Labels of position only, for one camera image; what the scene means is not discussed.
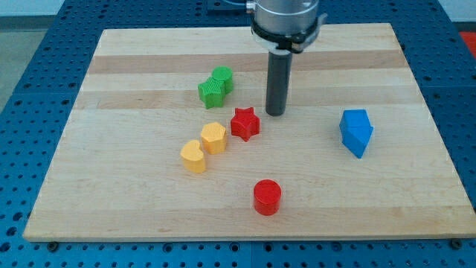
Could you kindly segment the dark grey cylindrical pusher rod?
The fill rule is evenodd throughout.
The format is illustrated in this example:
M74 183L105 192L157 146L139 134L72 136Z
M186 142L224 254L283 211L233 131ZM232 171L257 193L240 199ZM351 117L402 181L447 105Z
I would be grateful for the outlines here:
M286 110L292 55L268 53L266 112L281 116Z

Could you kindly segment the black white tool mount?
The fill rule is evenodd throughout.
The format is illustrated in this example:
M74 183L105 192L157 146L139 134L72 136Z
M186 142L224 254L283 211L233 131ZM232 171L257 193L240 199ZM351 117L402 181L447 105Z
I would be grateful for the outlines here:
M254 40L273 54L300 54L309 47L320 33L321 26L326 22L327 14L318 16L306 30L293 34L278 34L267 31L251 18L251 33Z

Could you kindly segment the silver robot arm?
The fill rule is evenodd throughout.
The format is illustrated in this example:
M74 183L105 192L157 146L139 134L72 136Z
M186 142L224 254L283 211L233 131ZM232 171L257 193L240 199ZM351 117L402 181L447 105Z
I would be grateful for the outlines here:
M291 77L292 58L309 47L327 20L318 14L318 0L250 0L245 3L251 15L254 40L268 51L266 112L281 116Z

